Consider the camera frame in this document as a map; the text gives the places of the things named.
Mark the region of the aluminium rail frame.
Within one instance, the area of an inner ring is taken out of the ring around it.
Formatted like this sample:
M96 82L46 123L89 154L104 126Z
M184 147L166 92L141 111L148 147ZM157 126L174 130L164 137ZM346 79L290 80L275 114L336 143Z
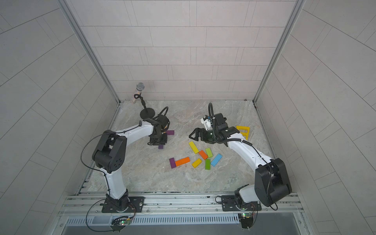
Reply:
M118 217L132 218L130 225L204 225L204 224L240 224L239 213L251 213L254 224L266 218L272 222L275 215L286 215L293 222L300 222L303 208L296 193L292 193L271 208L260 203L262 210L223 211L219 204L221 195L232 193L132 193L130 197L145 197L142 212L102 213L104 196L98 193L84 193L68 196L58 216L62 226L86 226L99 229L104 226L110 230L111 222Z

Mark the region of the orange long block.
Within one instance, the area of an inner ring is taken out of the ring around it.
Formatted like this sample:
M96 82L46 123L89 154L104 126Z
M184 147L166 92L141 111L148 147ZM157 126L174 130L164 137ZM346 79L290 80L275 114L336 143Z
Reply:
M190 160L189 157L185 157L185 158L183 158L183 159L180 159L180 160L176 161L176 162L175 162L175 165L176 165L176 166L181 166L181 165L184 165L184 164L189 163L190 161L191 161L191 160Z

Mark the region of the microphone on black stand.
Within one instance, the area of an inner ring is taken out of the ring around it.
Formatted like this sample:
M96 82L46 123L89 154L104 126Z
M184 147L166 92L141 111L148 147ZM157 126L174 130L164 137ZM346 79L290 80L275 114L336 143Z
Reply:
M140 112L141 119L147 119L147 118L153 118L155 116L155 111L152 108L148 108L146 106L146 102L144 98L142 97L142 91L145 89L145 85L142 82L139 82L136 85L136 91L133 95L133 101L136 101L139 99L141 101L141 104L143 106L143 109Z

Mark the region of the circuit board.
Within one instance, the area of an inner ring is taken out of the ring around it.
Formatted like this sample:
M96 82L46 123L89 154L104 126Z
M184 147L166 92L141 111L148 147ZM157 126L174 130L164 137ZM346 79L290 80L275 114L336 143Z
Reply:
M239 213L239 222L242 229L250 230L254 225L254 216L251 213Z
M111 222L111 229L115 232L120 232L122 229L124 229L127 225L130 225L132 222L132 218L129 218L128 216L121 216L118 218L115 218Z

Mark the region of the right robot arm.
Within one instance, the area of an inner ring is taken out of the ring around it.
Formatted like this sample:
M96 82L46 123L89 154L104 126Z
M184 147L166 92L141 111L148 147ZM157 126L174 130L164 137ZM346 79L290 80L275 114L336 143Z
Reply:
M292 193L283 160L263 154L235 127L229 127L221 113L201 119L204 128L196 128L189 138L208 144L224 144L237 153L254 171L254 184L235 190L235 204L244 210L253 202L270 207Z

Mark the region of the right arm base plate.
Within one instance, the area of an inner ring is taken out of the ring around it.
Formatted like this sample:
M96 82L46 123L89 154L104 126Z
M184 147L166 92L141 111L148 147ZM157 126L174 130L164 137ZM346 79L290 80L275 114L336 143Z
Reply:
M257 212L262 210L258 201L240 204L234 195L221 195L219 204L224 212Z

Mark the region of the right circuit board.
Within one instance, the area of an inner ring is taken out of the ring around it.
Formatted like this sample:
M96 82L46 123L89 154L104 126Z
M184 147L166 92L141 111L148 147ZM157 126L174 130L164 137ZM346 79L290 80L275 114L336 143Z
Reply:
M251 213L239 213L239 222L242 229L250 230L254 225L254 216Z

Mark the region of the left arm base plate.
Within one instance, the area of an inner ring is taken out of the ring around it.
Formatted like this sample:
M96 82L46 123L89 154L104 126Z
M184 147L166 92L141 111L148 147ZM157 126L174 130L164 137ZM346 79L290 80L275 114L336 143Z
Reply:
M121 199L113 199L109 195L106 196L105 202L102 204L102 213L131 213L142 212L145 197L122 197Z

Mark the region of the yellow triangle frame piece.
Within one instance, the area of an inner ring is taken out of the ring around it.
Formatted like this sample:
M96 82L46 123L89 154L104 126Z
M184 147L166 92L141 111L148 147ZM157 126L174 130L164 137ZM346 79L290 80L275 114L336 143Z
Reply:
M240 131L240 133L242 134L242 136L248 140L249 138L249 134L250 134L250 127L247 127L247 126L236 126L237 130Z

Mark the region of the yellow long block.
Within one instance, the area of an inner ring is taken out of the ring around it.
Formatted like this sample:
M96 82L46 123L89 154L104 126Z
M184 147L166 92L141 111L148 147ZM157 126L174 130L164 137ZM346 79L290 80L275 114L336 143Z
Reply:
M198 148L196 147L196 145L194 144L194 142L189 142L189 146L191 147L191 149L192 149L192 151L194 152L194 154L199 153L199 150L198 150Z

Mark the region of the red-orange block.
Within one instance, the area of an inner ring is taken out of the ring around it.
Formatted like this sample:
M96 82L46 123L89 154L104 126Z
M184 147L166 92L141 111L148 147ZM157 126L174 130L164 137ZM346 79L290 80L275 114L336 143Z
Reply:
M203 150L199 151L199 155L200 155L204 160L208 159L208 155L207 155L206 152L203 151Z

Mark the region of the left circuit board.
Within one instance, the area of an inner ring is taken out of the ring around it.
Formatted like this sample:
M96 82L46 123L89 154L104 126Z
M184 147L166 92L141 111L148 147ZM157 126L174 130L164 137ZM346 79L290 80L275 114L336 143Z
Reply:
M124 229L127 225L130 225L132 222L132 218L129 218L128 216L121 216L118 218L115 218L111 222L111 229L115 232L120 232L122 229Z

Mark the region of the light blue block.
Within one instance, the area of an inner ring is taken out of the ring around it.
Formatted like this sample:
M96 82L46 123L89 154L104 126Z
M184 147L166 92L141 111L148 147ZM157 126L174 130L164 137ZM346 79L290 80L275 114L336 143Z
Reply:
M222 155L221 154L217 154L211 161L211 165L212 166L216 166L218 164L218 162L222 159Z

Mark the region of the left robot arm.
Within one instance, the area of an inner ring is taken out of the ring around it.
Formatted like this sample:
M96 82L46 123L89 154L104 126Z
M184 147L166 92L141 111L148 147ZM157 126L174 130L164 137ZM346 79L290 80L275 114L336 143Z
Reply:
M167 133L170 125L165 115L147 118L130 128L111 131L106 130L100 136L92 159L103 172L108 193L105 201L115 210L122 212L129 205L128 190L121 175L121 166L125 162L126 148L133 142L144 137L150 137L148 145L159 146L167 143Z

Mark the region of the yellow short block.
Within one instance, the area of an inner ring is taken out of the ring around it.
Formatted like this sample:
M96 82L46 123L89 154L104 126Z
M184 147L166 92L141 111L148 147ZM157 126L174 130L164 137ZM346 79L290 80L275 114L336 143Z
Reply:
M197 159L196 161L194 161L192 163L192 167L193 168L197 168L201 163L202 163L202 160L201 159Z

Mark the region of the lime green flat block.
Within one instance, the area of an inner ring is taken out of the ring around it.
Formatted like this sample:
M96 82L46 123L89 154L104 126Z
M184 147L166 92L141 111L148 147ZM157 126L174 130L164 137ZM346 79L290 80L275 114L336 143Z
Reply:
M205 149L205 152L206 152L206 155L207 155L209 158L213 157L213 154L212 154L212 151L211 151L210 148L206 148L206 149Z

